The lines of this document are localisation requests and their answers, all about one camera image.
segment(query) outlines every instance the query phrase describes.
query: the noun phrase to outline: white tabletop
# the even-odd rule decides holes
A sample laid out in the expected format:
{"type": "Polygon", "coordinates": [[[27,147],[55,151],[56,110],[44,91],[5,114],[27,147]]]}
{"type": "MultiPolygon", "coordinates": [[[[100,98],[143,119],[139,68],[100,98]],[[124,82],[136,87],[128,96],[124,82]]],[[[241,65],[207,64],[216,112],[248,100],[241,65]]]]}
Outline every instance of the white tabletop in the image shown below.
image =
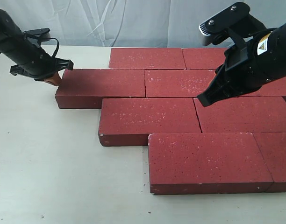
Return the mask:
{"type": "MultiPolygon", "coordinates": [[[[101,69],[110,51],[61,46],[58,57],[101,69]]],[[[150,194],[147,147],[102,147],[100,110],[58,109],[54,86],[11,65],[0,56],[1,224],[286,224],[286,193],[150,194]]]]}

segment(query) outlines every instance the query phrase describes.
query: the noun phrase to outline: white curtain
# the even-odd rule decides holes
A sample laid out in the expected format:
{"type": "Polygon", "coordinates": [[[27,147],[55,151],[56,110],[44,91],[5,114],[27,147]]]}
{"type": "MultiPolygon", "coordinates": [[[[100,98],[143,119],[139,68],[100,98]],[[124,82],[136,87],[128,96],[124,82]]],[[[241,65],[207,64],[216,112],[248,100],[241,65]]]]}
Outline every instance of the white curtain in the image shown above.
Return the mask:
{"type": "MultiPolygon", "coordinates": [[[[201,47],[198,25],[237,0],[0,0],[22,30],[49,27],[61,45],[201,47]]],[[[267,27],[286,22],[286,0],[246,0],[267,27]]],[[[219,47],[228,46],[225,42],[219,47]]]]}

